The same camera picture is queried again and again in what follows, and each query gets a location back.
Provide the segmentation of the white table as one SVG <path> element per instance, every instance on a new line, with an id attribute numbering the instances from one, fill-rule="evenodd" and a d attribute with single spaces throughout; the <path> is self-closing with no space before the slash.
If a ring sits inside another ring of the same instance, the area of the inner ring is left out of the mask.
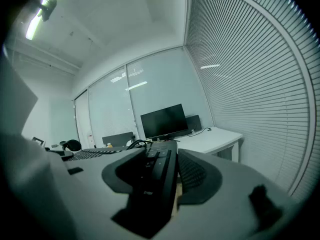
<path id="1" fill-rule="evenodd" d="M 192 136 L 182 136 L 176 139 L 179 149 L 190 150 L 207 155 L 217 154 L 231 148 L 231 160 L 238 163 L 240 160 L 239 141 L 243 135 L 237 132 L 212 127 Z"/>

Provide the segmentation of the black computer monitor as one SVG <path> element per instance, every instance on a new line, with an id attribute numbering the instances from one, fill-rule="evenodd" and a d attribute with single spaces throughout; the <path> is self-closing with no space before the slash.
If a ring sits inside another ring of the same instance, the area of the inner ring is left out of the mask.
<path id="1" fill-rule="evenodd" d="M 170 136 L 188 129 L 181 103 L 143 114 L 140 118 L 147 139 Z"/>

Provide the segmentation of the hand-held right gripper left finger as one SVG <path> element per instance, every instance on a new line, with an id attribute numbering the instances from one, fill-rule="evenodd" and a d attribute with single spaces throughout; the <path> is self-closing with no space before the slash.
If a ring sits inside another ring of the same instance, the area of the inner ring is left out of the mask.
<path id="1" fill-rule="evenodd" d="M 102 179 L 103 169 L 133 150 L 96 158 L 62 161 L 49 156 L 60 197 L 69 211 L 77 240 L 146 240 L 115 223 L 111 217 L 125 208 L 128 194 L 114 192 Z"/>

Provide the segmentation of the black office chair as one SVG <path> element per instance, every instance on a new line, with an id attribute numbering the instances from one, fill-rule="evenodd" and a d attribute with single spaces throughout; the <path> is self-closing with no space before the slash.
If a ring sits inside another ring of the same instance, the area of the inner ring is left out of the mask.
<path id="1" fill-rule="evenodd" d="M 72 152 L 77 152 L 82 149 L 82 145 L 78 140 L 75 139 L 70 139 L 68 141 L 61 141 L 59 143 L 60 146 L 62 146 L 62 150 L 65 151 L 66 149 L 72 151 Z"/>

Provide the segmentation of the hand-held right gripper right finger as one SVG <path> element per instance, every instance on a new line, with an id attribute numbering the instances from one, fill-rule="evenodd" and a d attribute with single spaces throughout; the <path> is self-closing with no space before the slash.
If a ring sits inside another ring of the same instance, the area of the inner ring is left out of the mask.
<path id="1" fill-rule="evenodd" d="M 159 240 L 267 240 L 294 218 L 300 204 L 255 169 L 200 152 L 190 153 L 222 174 L 217 193 L 203 204 L 180 205 L 177 215 L 159 232 Z M 264 185 L 267 197 L 283 211 L 270 228 L 258 231 L 249 195 L 254 187 Z"/>

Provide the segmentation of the ceiling tube light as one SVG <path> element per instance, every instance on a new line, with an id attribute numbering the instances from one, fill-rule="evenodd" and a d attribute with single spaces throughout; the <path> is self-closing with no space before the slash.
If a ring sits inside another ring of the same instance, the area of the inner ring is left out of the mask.
<path id="1" fill-rule="evenodd" d="M 40 21 L 42 21 L 42 19 L 40 17 L 38 17 L 37 14 L 40 10 L 39 5 L 44 3 L 44 1 L 45 0 L 40 0 L 40 1 L 36 0 L 36 6 L 38 7 L 38 11 L 37 11 L 36 15 L 34 16 L 34 18 L 30 21 L 28 29 L 25 34 L 25 38 L 30 41 L 33 39 Z"/>

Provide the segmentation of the black ceiling fixture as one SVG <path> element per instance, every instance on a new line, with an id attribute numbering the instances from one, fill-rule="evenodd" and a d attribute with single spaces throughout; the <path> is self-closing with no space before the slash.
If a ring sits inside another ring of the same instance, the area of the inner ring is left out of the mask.
<path id="1" fill-rule="evenodd" d="M 58 0 L 44 0 L 44 3 L 39 5 L 39 12 L 37 16 L 40 17 L 43 22 L 48 21 L 53 10 L 57 6 L 57 2 Z"/>

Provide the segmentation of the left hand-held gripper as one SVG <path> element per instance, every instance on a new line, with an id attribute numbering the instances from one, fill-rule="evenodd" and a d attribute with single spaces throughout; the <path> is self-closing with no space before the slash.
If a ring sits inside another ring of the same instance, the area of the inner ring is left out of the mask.
<path id="1" fill-rule="evenodd" d="M 35 136 L 31 140 L 39 144 L 41 147 L 45 147 L 46 145 L 45 140 L 39 139 Z M 74 157 L 74 153 L 68 150 L 48 150 L 47 152 L 59 155 L 63 161 L 68 161 Z"/>

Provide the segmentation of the black keyboard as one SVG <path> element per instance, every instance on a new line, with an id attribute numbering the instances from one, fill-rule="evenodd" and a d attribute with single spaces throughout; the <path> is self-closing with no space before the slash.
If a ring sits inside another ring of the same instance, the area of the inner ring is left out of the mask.
<path id="1" fill-rule="evenodd" d="M 86 149 L 67 160 L 78 161 L 134 151 L 107 165 L 102 179 L 115 193 L 127 194 L 125 208 L 111 220 L 145 239 L 153 238 L 171 219 L 177 179 L 177 146 L 173 142 L 134 147 Z"/>

